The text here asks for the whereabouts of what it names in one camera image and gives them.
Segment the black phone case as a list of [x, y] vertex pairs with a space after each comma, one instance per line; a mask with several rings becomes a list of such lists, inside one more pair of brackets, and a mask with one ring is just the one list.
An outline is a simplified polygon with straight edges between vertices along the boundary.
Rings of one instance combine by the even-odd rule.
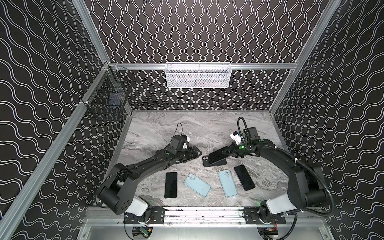
[[210, 160], [209, 156], [203, 156], [202, 160], [203, 160], [203, 166], [205, 168], [217, 167], [217, 166], [225, 166], [227, 164], [227, 160], [226, 159], [222, 159], [220, 161], [212, 162]]

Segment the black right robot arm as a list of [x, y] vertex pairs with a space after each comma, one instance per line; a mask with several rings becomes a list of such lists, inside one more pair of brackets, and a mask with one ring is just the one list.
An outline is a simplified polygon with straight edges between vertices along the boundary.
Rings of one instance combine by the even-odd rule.
[[320, 216], [328, 216], [335, 208], [334, 198], [325, 183], [321, 169], [308, 166], [270, 140], [257, 140], [240, 145], [233, 142], [224, 148], [223, 154], [234, 158], [254, 154], [270, 161], [288, 176], [287, 192], [263, 203], [272, 215], [306, 210]]

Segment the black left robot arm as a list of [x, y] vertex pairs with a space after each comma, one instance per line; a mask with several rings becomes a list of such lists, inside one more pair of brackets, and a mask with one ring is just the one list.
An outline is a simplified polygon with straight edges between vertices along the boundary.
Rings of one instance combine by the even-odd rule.
[[161, 149], [152, 157], [136, 164], [118, 163], [97, 189], [96, 197], [115, 214], [122, 214], [133, 204], [138, 184], [144, 179], [174, 164], [183, 164], [201, 155], [202, 152], [197, 147], [188, 147], [175, 154]]

